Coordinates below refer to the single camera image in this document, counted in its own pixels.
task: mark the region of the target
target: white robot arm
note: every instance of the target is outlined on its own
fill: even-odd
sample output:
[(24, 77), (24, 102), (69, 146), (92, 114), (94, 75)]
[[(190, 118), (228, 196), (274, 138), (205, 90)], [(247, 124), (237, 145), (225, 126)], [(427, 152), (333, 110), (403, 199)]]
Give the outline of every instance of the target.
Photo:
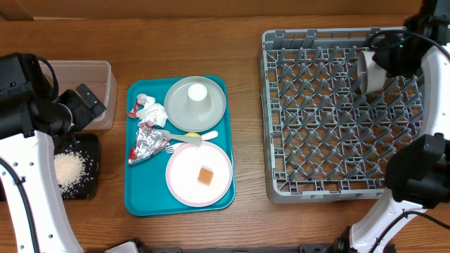
[[(425, 112), (420, 135), (441, 133), (445, 139), (450, 140), (449, 59), (433, 46), (422, 58), (422, 70), (425, 78)], [(425, 212), (426, 209), (415, 202), (397, 202), (392, 191), (386, 189), (370, 212), (350, 229), (350, 247), (359, 253), (370, 252), (386, 225), (407, 211)], [(414, 217), (415, 215), (410, 215), (396, 223), (376, 247), (375, 252), (382, 253), (386, 244)]]
[[(53, 140), (35, 131), (0, 140), (0, 158), (23, 180), (41, 252), (84, 252), (70, 227), (56, 180)], [(0, 177), (14, 225), (18, 252), (34, 252), (31, 228), (17, 185), (5, 167)]]

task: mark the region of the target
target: plastic bin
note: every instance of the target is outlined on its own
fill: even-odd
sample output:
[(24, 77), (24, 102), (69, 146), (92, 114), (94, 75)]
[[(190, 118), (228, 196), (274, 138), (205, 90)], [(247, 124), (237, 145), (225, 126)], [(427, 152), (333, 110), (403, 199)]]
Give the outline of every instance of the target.
[[(106, 106), (106, 111), (85, 129), (110, 129), (113, 126), (117, 81), (111, 65), (104, 60), (50, 60), (59, 83), (59, 94), (80, 84), (86, 84)], [(50, 69), (40, 64), (42, 72), (51, 77)]]

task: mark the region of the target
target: white cup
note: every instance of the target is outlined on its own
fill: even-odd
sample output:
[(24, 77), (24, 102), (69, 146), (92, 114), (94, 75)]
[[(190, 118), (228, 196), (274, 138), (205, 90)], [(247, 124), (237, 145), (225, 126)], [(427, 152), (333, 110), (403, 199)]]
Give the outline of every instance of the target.
[(374, 54), (375, 52), (362, 51), (358, 58), (357, 72), (361, 80), (359, 89), (364, 95), (381, 90), (385, 85), (387, 72), (372, 60)]
[(196, 116), (205, 115), (211, 110), (211, 98), (205, 85), (194, 83), (189, 86), (186, 107)]

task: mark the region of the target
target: dish rack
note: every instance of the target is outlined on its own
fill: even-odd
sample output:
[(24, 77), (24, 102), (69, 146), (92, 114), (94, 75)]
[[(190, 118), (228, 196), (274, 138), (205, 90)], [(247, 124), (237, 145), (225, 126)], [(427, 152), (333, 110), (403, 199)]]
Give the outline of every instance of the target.
[(259, 87), (272, 202), (377, 198), (389, 158), (418, 137), (423, 76), (362, 95), (356, 61), (389, 28), (269, 30)]

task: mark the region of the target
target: orange food piece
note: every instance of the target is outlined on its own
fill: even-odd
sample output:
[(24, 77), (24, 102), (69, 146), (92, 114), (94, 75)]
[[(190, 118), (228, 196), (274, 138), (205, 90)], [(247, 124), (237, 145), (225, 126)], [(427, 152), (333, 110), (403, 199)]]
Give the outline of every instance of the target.
[(198, 174), (198, 182), (202, 183), (206, 186), (211, 185), (212, 177), (214, 176), (214, 172), (211, 169), (202, 167), (200, 173)]

